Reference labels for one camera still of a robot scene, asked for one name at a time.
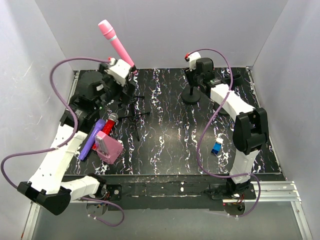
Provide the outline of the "black round-base stand white mic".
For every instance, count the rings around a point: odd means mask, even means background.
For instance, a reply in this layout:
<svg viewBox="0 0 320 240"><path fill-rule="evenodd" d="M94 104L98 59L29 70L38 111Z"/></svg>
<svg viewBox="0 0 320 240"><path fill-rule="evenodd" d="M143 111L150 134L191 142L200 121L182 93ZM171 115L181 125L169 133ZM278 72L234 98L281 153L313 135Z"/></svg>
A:
<svg viewBox="0 0 320 240"><path fill-rule="evenodd" d="M201 93L196 87L187 85L181 93L181 99L187 105L194 105L200 101Z"/></svg>

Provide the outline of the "black tripod shock-mount stand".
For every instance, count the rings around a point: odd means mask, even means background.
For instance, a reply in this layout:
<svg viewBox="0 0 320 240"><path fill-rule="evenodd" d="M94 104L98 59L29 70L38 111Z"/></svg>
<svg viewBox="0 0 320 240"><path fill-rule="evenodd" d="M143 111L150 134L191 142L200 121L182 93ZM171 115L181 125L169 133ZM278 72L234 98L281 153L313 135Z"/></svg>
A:
<svg viewBox="0 0 320 240"><path fill-rule="evenodd" d="M140 141L140 136L138 132L138 121L141 119L142 116L149 116L151 114L151 111L147 112L142 112L142 113L137 113L137 110L135 108L135 104L139 102L139 100L144 100L145 96L144 95L135 95L133 99L131 100L129 104L129 115L126 116L121 116L118 118L119 121L122 121L124 119L128 119L133 123L134 127L134 132L136 133L137 141Z"/></svg>

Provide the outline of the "red glitter microphone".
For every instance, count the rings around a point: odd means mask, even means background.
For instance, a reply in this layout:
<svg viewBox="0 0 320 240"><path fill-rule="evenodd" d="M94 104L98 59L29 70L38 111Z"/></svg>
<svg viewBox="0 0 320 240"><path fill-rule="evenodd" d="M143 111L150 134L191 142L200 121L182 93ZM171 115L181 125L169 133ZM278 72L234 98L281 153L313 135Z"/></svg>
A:
<svg viewBox="0 0 320 240"><path fill-rule="evenodd" d="M111 118L109 118L107 121L103 119L99 119L94 125L94 129L91 133L91 138L94 139L98 131L102 131L106 135L109 135L115 123L116 123L116 120Z"/></svg>

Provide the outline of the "purple microphone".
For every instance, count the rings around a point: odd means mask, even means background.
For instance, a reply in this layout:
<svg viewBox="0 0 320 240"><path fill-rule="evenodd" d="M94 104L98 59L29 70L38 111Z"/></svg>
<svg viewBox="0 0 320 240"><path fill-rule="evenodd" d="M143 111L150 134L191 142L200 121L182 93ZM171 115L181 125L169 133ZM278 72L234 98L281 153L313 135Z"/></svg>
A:
<svg viewBox="0 0 320 240"><path fill-rule="evenodd" d="M99 119L95 123L94 128L89 135L89 138L85 142L85 145L78 156L79 160L83 161L85 159L85 157L88 155L89 151L91 150L92 146L95 143L95 137L96 137L97 133L103 129L105 124L106 124L106 121L103 119Z"/></svg>

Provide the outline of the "pink microphone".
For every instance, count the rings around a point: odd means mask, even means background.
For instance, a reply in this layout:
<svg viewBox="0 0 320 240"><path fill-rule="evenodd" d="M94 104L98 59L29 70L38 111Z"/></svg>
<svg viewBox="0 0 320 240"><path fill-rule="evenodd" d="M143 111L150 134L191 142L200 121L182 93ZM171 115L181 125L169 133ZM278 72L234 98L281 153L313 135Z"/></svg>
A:
<svg viewBox="0 0 320 240"><path fill-rule="evenodd" d="M131 66L131 71L135 74L137 72L137 68L125 47L117 37L117 34L111 24L104 19L98 24L98 27L102 35L110 42L120 58Z"/></svg>

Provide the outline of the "black tripod stand pink mic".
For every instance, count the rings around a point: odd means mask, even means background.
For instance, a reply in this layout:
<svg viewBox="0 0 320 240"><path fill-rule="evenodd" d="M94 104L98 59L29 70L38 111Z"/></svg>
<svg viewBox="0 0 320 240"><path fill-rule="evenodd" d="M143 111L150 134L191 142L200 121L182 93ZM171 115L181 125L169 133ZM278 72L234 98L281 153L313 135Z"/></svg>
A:
<svg viewBox="0 0 320 240"><path fill-rule="evenodd" d="M134 81L134 76L137 73L137 68L135 65L133 65L131 67L130 70L130 75L126 81L127 83L127 89L126 89L126 94L132 99L135 96L135 92L136 92L136 88L137 88L137 84Z"/></svg>

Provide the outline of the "white microphone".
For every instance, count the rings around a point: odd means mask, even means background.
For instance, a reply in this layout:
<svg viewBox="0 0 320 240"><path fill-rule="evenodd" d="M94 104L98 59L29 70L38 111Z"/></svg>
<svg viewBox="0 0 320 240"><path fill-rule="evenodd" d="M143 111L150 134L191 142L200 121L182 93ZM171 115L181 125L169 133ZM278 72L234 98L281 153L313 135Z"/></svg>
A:
<svg viewBox="0 0 320 240"><path fill-rule="evenodd" d="M115 123L118 121L118 119L119 119L119 116L114 112L108 116L108 120L113 121Z"/></svg>

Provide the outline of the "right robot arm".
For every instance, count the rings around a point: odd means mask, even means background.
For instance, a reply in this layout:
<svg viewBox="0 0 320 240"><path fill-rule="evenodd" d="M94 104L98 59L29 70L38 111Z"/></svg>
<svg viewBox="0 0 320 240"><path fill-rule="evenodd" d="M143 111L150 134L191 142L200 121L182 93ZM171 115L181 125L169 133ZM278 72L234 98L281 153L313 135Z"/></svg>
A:
<svg viewBox="0 0 320 240"><path fill-rule="evenodd" d="M240 76L230 74L229 77L215 77L214 62L208 57L201 57L198 52L185 56L189 66L184 70L191 88L198 87L220 110L234 121L232 141L236 148L233 166L229 175L225 176L225 193L237 199L249 189L252 167L263 145L269 141L267 111L255 108L243 101L234 92L234 88L242 84Z"/></svg>

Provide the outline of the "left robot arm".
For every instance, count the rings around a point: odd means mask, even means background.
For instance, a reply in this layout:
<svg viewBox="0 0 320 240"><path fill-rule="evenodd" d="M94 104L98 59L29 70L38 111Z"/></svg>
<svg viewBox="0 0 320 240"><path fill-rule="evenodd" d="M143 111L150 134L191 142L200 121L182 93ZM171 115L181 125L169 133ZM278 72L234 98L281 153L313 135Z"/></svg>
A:
<svg viewBox="0 0 320 240"><path fill-rule="evenodd" d="M103 120L98 120L90 136L79 131L66 145L48 152L33 176L19 183L17 191L55 216L63 213L70 202L86 196L98 202L104 200L108 194L107 183L94 173L76 180L63 181L66 169L84 140L87 142L83 151L89 151L95 145L96 153L105 163L113 164L120 156L124 147L102 131L104 124Z"/></svg>

